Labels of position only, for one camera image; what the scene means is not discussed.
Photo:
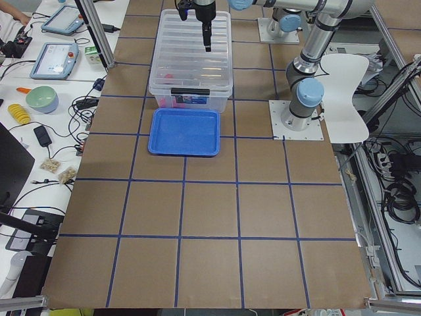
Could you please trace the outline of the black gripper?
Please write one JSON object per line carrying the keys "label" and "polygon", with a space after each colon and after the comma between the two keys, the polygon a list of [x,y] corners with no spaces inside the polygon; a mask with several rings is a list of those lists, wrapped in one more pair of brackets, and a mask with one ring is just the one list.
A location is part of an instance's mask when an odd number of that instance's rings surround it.
{"label": "black gripper", "polygon": [[189,10],[195,11],[196,19],[202,23],[205,51],[211,52],[212,21],[216,17],[215,0],[181,0],[174,4],[182,21],[187,20]]}

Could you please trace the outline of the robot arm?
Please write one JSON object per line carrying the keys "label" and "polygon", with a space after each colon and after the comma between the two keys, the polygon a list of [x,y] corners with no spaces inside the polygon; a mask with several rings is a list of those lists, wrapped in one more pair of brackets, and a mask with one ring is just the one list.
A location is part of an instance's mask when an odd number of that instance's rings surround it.
{"label": "robot arm", "polygon": [[275,9],[295,9],[316,13],[315,25],[310,31],[300,55],[294,58],[286,70],[292,94],[289,108],[281,114],[282,124],[292,131],[305,130],[312,114],[322,102],[324,87],[314,77],[320,60],[343,19],[360,16],[371,8],[373,1],[229,1],[237,11],[252,5]]}
{"label": "robot arm", "polygon": [[278,23],[282,32],[290,33],[301,27],[302,10],[276,7],[273,9],[272,19]]}

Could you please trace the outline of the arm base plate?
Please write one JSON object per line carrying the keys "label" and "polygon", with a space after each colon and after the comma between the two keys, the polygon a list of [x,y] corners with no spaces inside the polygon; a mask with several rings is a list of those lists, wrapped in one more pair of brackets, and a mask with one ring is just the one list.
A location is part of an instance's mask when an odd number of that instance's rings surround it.
{"label": "arm base plate", "polygon": [[286,45],[298,45],[298,32],[282,32],[278,28],[278,23],[272,18],[258,18],[260,41],[263,43],[275,43]]}
{"label": "arm base plate", "polygon": [[290,101],[270,100],[269,112],[275,140],[323,141],[323,133],[316,110],[308,118],[298,118],[290,112]]}

